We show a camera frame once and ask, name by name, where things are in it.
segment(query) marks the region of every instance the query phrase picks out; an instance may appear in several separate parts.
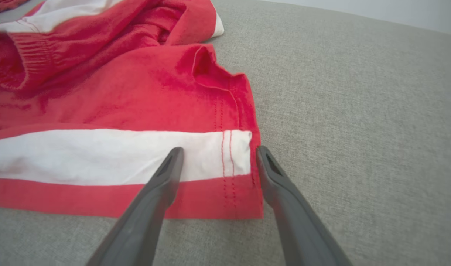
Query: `gray fabric surface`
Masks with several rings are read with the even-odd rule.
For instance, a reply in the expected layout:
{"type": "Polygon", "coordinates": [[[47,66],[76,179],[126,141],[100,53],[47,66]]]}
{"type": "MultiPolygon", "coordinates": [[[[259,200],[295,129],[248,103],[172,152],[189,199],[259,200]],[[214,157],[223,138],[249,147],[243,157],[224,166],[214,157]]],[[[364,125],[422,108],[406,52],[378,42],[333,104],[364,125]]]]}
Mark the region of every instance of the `gray fabric surface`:
{"type": "MultiPolygon", "coordinates": [[[[451,35],[213,1],[219,63],[247,74],[262,143],[356,266],[451,265],[451,35]]],[[[0,209],[0,265],[79,265],[114,219],[0,209]]],[[[166,221],[156,265],[282,265],[271,209],[166,221]]]]}

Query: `white stripe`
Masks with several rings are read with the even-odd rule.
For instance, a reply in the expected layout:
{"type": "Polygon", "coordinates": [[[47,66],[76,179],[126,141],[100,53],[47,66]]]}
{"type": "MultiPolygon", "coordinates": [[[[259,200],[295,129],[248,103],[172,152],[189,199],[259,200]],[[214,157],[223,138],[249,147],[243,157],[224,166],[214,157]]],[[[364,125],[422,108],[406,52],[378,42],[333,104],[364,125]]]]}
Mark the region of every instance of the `white stripe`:
{"type": "Polygon", "coordinates": [[[224,26],[222,24],[222,20],[219,17],[219,14],[215,13],[215,30],[214,30],[214,34],[212,34],[212,37],[217,37],[224,34],[224,26]]]}
{"type": "Polygon", "coordinates": [[[122,0],[47,0],[29,17],[0,24],[0,32],[50,32],[74,17],[97,15],[122,0]]]}
{"type": "Polygon", "coordinates": [[[223,177],[224,172],[226,177],[245,175],[250,173],[250,140],[250,131],[239,130],[28,133],[0,140],[0,178],[67,185],[144,184],[178,146],[185,150],[181,181],[223,177]]]}

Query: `sleeve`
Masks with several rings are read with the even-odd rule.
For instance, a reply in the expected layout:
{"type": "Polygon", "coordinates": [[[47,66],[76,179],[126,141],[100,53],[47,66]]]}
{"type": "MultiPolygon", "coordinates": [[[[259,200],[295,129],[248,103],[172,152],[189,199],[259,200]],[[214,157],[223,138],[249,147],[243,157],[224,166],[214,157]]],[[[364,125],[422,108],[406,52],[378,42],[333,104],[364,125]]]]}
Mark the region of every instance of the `sleeve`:
{"type": "Polygon", "coordinates": [[[134,49],[223,33],[209,0],[48,0],[36,9],[0,24],[2,89],[34,91],[80,63],[96,69],[134,49]]]}

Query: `red stitching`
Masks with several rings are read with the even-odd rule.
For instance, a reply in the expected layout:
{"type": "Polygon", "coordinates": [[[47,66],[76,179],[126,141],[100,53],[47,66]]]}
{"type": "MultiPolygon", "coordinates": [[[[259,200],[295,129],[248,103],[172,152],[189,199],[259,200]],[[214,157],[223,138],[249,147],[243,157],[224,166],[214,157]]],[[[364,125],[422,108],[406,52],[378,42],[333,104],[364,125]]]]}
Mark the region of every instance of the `red stitching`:
{"type": "Polygon", "coordinates": [[[250,166],[251,166],[250,174],[251,174],[251,177],[252,177],[252,187],[256,187],[255,179],[256,179],[256,176],[259,175],[258,174],[258,171],[259,171],[258,165],[252,165],[251,164],[250,166]]]}
{"type": "Polygon", "coordinates": [[[222,177],[224,177],[225,182],[224,139],[225,139],[225,131],[222,131],[222,177]]]}
{"type": "Polygon", "coordinates": [[[235,164],[232,159],[232,130],[230,130],[230,141],[229,141],[229,152],[230,152],[230,160],[232,161],[232,176],[235,176],[235,164]]]}
{"type": "Polygon", "coordinates": [[[214,99],[214,131],[217,131],[217,99],[214,99]]]}
{"type": "Polygon", "coordinates": [[[224,139],[225,139],[225,132],[223,130],[223,105],[222,102],[220,103],[221,106],[221,131],[222,131],[222,178],[224,179],[224,209],[227,210],[227,190],[226,186],[227,183],[225,181],[225,163],[224,163],[224,139]]]}
{"type": "Polygon", "coordinates": [[[234,206],[234,211],[235,211],[235,218],[237,218],[237,196],[235,194],[235,165],[233,163],[233,158],[232,158],[232,130],[230,130],[229,152],[230,152],[230,160],[232,161],[233,206],[234,206]]]}

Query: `red stripe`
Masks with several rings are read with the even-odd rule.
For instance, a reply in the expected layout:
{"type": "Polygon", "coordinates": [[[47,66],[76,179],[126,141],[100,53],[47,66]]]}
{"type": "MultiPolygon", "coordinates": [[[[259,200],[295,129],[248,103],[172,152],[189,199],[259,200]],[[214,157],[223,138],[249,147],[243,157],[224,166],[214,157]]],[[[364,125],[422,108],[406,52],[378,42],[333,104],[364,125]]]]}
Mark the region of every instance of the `red stripe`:
{"type": "Polygon", "coordinates": [[[34,15],[35,13],[37,13],[38,10],[40,10],[41,6],[45,3],[45,1],[39,3],[38,5],[36,5],[34,8],[32,8],[30,11],[28,11],[28,13],[26,13],[24,15],[24,17],[29,17],[34,15]]]}
{"type": "MultiPolygon", "coordinates": [[[[165,218],[175,219],[256,219],[263,212],[259,200],[251,190],[250,175],[235,177],[237,216],[232,209],[224,209],[221,193],[224,180],[214,178],[181,182],[176,200],[165,218]]],[[[143,185],[78,186],[46,184],[27,180],[0,179],[0,207],[23,209],[52,214],[86,216],[121,216],[143,185]]]]}

